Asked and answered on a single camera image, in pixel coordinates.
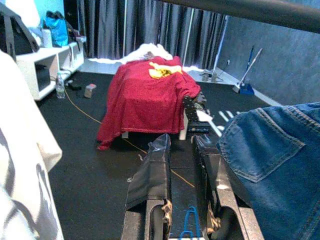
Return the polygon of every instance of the denim jeans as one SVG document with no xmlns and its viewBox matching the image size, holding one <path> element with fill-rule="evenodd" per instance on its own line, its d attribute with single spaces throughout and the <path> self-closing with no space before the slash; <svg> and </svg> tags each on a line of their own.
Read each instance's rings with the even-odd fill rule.
<svg viewBox="0 0 320 240">
<path fill-rule="evenodd" d="M 266 240 L 320 240 L 320 102 L 243 112 L 217 147 Z"/>
</svg>

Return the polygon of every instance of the gray wall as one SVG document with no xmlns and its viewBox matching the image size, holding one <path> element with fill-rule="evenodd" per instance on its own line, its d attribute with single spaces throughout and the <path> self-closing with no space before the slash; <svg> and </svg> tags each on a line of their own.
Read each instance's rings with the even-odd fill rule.
<svg viewBox="0 0 320 240">
<path fill-rule="evenodd" d="M 319 0 L 291 1 L 320 8 Z M 229 19 L 218 67 L 241 79 L 252 46 L 263 52 L 247 76 L 259 92 L 283 105 L 320 101 L 320 34 L 237 17 Z"/>
</svg>

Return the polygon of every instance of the black bag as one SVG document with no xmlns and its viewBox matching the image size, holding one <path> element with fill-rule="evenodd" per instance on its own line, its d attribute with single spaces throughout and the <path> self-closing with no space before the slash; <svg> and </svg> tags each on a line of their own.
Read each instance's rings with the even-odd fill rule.
<svg viewBox="0 0 320 240">
<path fill-rule="evenodd" d="M 21 17 L 0 3 L 0 49 L 14 60 L 16 55 L 37 52 L 39 46 Z"/>
</svg>

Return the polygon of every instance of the jeans back pocket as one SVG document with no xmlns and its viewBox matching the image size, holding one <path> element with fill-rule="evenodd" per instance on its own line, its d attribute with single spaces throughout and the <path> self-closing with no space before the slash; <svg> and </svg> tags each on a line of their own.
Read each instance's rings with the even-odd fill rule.
<svg viewBox="0 0 320 240">
<path fill-rule="evenodd" d="M 218 142 L 232 170 L 254 183 L 279 168 L 304 145 L 281 129 L 262 108 L 236 116 Z"/>
</svg>

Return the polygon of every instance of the gray curtain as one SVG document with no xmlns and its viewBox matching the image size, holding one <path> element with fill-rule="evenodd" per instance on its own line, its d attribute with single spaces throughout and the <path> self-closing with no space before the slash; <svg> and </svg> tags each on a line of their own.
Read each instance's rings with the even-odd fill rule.
<svg viewBox="0 0 320 240">
<path fill-rule="evenodd" d="M 80 30 L 90 58 L 119 59 L 123 54 L 124 0 L 77 0 Z M 183 61 L 191 8 L 157 0 L 128 0 L 125 55 L 143 43 L 161 44 Z M 195 9 L 185 65 L 212 69 L 224 16 Z"/>
</svg>

